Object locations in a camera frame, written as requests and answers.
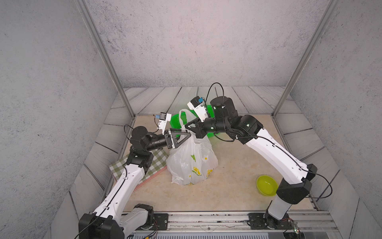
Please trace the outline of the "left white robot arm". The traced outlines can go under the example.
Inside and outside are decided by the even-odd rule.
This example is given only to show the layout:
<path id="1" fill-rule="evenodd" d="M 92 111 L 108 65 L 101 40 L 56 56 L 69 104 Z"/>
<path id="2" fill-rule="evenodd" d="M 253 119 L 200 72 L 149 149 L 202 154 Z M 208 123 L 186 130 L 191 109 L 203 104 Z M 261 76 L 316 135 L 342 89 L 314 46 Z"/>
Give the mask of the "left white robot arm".
<path id="1" fill-rule="evenodd" d="M 130 153 L 122 175 L 103 202 L 90 214 L 79 220 L 79 239 L 126 239 L 139 228 L 156 231 L 152 206 L 137 204 L 124 215 L 123 210 L 138 183 L 152 165 L 155 149 L 178 148 L 191 137 L 187 130 L 169 129 L 162 134 L 149 132 L 138 126 L 129 139 Z"/>

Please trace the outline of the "white plastic bag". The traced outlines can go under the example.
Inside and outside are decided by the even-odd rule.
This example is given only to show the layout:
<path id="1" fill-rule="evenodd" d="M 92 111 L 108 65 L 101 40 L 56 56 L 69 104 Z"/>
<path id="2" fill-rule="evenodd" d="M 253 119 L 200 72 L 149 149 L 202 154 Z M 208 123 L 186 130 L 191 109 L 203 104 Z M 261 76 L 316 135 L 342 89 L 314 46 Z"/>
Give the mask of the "white plastic bag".
<path id="1" fill-rule="evenodd" d="M 207 136 L 191 136 L 178 148 L 170 150 L 166 159 L 167 169 L 172 175 L 172 183 L 195 185 L 207 180 L 218 167 L 218 159 Z"/>

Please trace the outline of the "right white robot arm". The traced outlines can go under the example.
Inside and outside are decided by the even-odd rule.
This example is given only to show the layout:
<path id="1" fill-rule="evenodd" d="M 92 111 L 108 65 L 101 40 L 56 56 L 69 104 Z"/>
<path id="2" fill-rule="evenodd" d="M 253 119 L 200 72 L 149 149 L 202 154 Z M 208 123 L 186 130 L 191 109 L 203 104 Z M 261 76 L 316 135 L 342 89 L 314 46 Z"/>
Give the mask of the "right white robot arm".
<path id="1" fill-rule="evenodd" d="M 204 100 L 196 96 L 188 108 L 197 114 L 185 128 L 194 132 L 197 138 L 208 133 L 226 133 L 232 140 L 248 146 L 270 163 L 281 175 L 282 180 L 276 196 L 263 216 L 267 228 L 273 230 L 287 220 L 287 212 L 308 196 L 312 179 L 317 173 L 313 164 L 306 165 L 282 147 L 251 115 L 240 116 L 231 98 L 220 96 L 211 101 L 214 116 L 207 112 Z"/>

